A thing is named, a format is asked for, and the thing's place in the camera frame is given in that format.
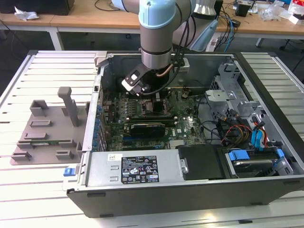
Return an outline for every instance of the desk leg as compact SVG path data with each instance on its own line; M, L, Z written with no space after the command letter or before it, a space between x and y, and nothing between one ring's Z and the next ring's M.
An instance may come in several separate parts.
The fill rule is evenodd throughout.
M0 39L5 40L7 37L4 33L4 30L0 30Z
M258 47L258 48L261 47L263 41L264 41L264 38L259 38L259 39L257 40L256 47Z
M61 41L60 33L57 30L57 27L51 27L49 29L49 34L51 36L54 48L56 51L64 51L64 47Z
M213 52L214 49L215 49L215 46L218 42L218 39L220 37L220 34L221 33L214 33L213 36L212 36L212 39L210 40L210 42L208 43L207 47L206 47L206 52Z

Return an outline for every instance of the blue tab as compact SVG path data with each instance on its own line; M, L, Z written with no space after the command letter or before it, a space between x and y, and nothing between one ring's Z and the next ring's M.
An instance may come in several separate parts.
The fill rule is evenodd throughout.
M230 160L232 160L232 161L235 161L237 159L233 152L230 152L228 155L229 155Z
M229 153L229 158L235 160L249 160L249 155L246 150L234 150Z
M75 168L65 168L65 172L63 173L64 177L72 177L75 175Z
M284 155L284 152L281 150L281 149L277 149L277 154L279 155L280 158L283 158L285 155Z

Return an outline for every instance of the circuit board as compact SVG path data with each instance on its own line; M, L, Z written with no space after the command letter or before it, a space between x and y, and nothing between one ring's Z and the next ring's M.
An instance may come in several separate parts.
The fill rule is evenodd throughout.
M118 93L108 96L104 102L107 151L161 150L175 149L177 145L205 143L205 136L200 130L194 115L196 97L188 96L183 90L175 90L159 99L142 99ZM137 137L132 134L132 127L141 133L147 127L153 134Z

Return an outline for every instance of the paper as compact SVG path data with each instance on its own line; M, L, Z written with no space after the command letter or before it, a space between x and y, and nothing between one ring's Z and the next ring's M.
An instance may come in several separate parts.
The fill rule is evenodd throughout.
M36 12L25 12L17 9L16 7L15 7L15 11L16 11L15 16L23 21L39 18Z

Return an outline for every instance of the green circuit board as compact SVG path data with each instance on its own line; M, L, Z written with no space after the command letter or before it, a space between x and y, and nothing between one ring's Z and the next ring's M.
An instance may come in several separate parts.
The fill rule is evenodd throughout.
M175 140L182 140L187 145L205 143L205 136L194 115L195 97L182 99L182 95L182 90L176 90L170 96L154 101L129 98L123 93L110 97L105 101L105 126L109 131L107 151L171 149L170 141ZM154 105L158 105L159 112L155 111ZM169 119L162 120L166 124L164 136L139 139L130 135L132 123L128 119L139 119L137 124L149 124L146 119L151 117L156 119L153 123L158 122L158 117Z

